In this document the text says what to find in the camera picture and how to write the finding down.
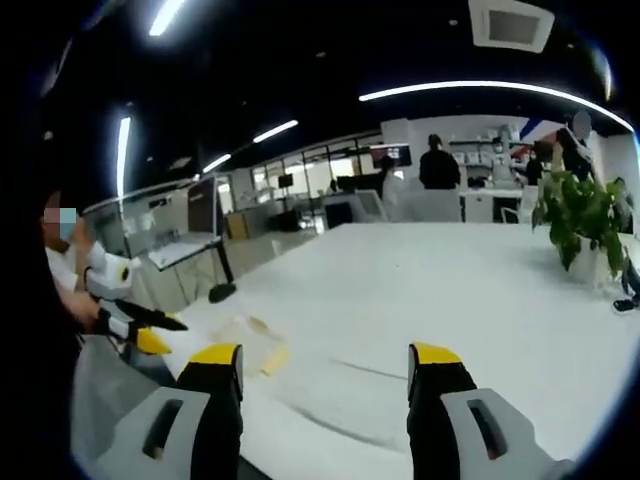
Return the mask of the person's left hand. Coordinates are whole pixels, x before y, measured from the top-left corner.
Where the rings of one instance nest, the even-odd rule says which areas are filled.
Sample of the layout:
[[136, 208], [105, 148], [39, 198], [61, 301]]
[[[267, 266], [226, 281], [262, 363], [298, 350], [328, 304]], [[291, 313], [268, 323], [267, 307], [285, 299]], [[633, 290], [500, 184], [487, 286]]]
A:
[[67, 308], [86, 334], [94, 334], [99, 330], [99, 304], [86, 292], [70, 294], [66, 302]]

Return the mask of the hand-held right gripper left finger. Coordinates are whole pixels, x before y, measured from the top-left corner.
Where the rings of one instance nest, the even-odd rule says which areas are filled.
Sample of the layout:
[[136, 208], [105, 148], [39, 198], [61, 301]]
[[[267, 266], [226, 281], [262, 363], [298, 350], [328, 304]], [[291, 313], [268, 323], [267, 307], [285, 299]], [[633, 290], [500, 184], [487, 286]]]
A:
[[194, 354], [172, 388], [158, 387], [115, 424], [100, 479], [235, 479], [243, 420], [243, 347]]

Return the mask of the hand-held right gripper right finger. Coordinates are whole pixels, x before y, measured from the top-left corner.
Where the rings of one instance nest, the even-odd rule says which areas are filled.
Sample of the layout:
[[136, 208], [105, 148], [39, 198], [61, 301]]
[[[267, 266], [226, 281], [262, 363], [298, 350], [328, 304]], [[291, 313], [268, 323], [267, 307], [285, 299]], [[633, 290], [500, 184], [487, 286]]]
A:
[[458, 355], [408, 347], [407, 433], [415, 479], [568, 479], [531, 421], [492, 389], [476, 386]]

